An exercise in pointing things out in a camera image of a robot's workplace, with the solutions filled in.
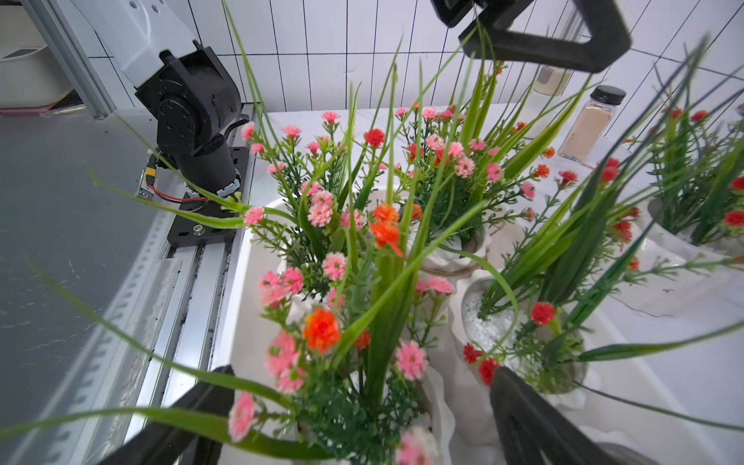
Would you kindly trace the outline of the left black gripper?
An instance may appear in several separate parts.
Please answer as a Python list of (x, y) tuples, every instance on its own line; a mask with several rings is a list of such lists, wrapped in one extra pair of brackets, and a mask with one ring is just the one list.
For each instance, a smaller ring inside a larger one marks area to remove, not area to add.
[(632, 46), (619, 9), (611, 0), (577, 0), (573, 5), (588, 29), (586, 42), (518, 33), (510, 27), (533, 0), (432, 0), (434, 11), (447, 26), (457, 26), (471, 12), (478, 13), (460, 34), (463, 52), (471, 58), (549, 65), (599, 73)]

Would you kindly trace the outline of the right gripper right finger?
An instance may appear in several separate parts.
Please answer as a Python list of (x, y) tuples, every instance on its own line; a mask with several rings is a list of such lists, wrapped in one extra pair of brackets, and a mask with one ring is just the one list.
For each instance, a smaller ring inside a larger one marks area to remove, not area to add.
[(511, 369), (495, 370), (489, 399), (507, 464), (616, 463)]

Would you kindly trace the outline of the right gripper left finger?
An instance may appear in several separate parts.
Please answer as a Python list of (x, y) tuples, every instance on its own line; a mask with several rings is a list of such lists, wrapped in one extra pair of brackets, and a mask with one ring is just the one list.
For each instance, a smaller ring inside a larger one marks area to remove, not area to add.
[[(197, 383), (174, 406), (188, 413), (226, 415), (234, 401), (234, 390), (205, 382)], [(147, 424), (122, 447), (105, 457), (100, 464), (217, 464), (221, 443), (185, 430), (163, 424)]]

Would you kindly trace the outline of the white rectangular storage tray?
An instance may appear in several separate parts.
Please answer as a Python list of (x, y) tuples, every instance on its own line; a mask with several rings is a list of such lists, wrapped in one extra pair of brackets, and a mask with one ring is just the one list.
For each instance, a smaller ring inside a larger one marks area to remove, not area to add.
[[(277, 326), (260, 316), (258, 280), (280, 260), (246, 230), (232, 247), (211, 364), (230, 364), (236, 375), (268, 383), (264, 352)], [(591, 438), (616, 441), (659, 464), (740, 464), (742, 433), (685, 417), (697, 407), (704, 417), (742, 424), (743, 366), (732, 359), (742, 350), (742, 335), (730, 335), (677, 352), (593, 362), (582, 408), (560, 411)]]

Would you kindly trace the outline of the pink flower white pot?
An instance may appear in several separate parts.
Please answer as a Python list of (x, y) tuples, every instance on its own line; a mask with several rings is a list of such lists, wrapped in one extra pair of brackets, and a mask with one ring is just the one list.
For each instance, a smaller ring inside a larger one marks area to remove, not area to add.
[(414, 203), (427, 213), (412, 217), (411, 241), (441, 244), (424, 259), (422, 271), (436, 278), (470, 274), (489, 253), (491, 234), (518, 219), (529, 219), (539, 182), (549, 178), (546, 159), (553, 142), (575, 112), (586, 86), (570, 96), (552, 92), (529, 112), (530, 85), (517, 103), (494, 114), (499, 79), (507, 64), (471, 64), (470, 90), (453, 97), (449, 106), (400, 110), (397, 117), (408, 143), (408, 162), (400, 184), (414, 193)]

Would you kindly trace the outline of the red flower white pot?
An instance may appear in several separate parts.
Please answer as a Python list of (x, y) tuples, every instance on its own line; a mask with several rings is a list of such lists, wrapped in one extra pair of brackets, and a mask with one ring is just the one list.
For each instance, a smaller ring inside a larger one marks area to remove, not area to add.
[(693, 133), (688, 111), (676, 105), (687, 94), (703, 49), (698, 45), (675, 71), (682, 79), (680, 87), (665, 84), (652, 100), (645, 117), (663, 101), (670, 106), (652, 132), (633, 140), (635, 151), (624, 161), (606, 155), (583, 181), (575, 180), (574, 172), (562, 172), (555, 193), (504, 269), (487, 268), (493, 284), (482, 298), (480, 318), (505, 312), (512, 316), (511, 326), (491, 346), (465, 347), (465, 360), (478, 366), (487, 386), (492, 386), (498, 369), (509, 366), (541, 393), (572, 391), (580, 383), (569, 374), (571, 367), (656, 355), (742, 330), (742, 323), (736, 323), (674, 342), (592, 350), (584, 348), (582, 338), (586, 321), (619, 284), (643, 281), (644, 272), (631, 265), (651, 228), (633, 235), (641, 197), (623, 201), (620, 196), (656, 150), (676, 148)]

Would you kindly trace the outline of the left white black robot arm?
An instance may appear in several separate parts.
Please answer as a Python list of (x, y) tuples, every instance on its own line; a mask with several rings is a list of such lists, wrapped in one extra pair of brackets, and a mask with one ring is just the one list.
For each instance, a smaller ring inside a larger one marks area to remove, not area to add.
[[(240, 122), (238, 87), (212, 48), (203, 46), (164, 1), (77, 1), (75, 7), (133, 83), (157, 121), (158, 155), (195, 188), (219, 198), (242, 184), (226, 137)], [(550, 65), (597, 73), (625, 54), (632, 39), (612, 1), (577, 1), (590, 39), (517, 33), (526, 1), (482, 1), (459, 36), (471, 58)]]

